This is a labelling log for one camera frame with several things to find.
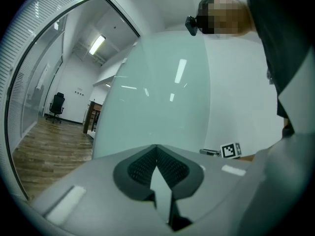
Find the wooden floor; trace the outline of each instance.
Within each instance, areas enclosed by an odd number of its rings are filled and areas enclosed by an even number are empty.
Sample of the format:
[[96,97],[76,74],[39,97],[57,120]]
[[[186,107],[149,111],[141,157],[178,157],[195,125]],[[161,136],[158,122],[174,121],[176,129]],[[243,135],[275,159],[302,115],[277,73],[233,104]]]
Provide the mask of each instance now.
[[92,158],[93,140],[83,126],[41,118],[13,152],[13,162],[30,200]]

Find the fluorescent light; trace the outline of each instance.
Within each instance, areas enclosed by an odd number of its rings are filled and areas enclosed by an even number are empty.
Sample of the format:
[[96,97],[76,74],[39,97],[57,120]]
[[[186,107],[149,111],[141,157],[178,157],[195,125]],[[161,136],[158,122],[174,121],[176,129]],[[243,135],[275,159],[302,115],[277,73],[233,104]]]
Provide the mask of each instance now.
[[137,88],[127,87],[127,86],[122,86],[122,88],[126,88],[126,89],[137,89]]
[[97,40],[94,42],[93,46],[90,49],[90,54],[94,55],[99,46],[104,42],[105,38],[103,36],[99,36]]
[[54,23],[54,29],[58,30],[59,25],[57,24],[57,22]]
[[148,92],[148,90],[145,88],[144,89],[144,92],[146,93],[146,95],[149,97],[149,92]]
[[178,64],[178,69],[175,77],[175,83],[179,83],[181,81],[185,66],[187,63],[187,59],[180,59]]
[[171,96],[169,97],[169,100],[173,101],[174,100],[174,96],[175,96],[175,94],[171,93]]

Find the black office chair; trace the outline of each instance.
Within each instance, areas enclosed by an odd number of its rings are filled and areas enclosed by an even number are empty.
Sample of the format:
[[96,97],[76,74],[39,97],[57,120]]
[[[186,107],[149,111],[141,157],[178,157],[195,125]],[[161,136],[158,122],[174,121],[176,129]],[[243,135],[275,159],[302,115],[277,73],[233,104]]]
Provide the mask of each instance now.
[[63,93],[58,92],[55,96],[54,96],[54,101],[53,103],[50,103],[50,107],[49,107],[49,111],[54,113],[54,116],[49,115],[49,117],[46,118],[52,118],[53,119],[53,123],[56,120],[58,120],[61,123],[61,120],[59,118],[58,115],[61,115],[63,113],[63,103],[64,103],[64,97],[63,97]]

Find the person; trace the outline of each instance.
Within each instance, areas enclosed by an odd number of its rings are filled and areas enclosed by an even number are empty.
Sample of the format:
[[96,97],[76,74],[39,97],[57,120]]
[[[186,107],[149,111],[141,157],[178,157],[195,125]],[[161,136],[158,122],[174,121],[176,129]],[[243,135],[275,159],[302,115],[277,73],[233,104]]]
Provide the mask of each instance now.
[[[277,97],[285,89],[308,53],[302,14],[304,1],[289,0],[201,0],[196,16],[197,26],[204,34],[243,36],[250,31],[260,37],[268,72],[276,87]],[[283,106],[278,102],[277,114],[284,118],[283,137],[294,133]]]

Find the camera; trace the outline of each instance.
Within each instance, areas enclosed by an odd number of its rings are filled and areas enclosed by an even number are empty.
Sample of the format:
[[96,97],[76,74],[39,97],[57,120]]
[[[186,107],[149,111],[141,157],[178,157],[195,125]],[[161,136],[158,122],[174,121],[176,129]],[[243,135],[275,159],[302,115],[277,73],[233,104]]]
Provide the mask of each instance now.
[[196,19],[194,17],[188,16],[186,18],[185,26],[192,36],[196,36],[198,27],[197,27]]

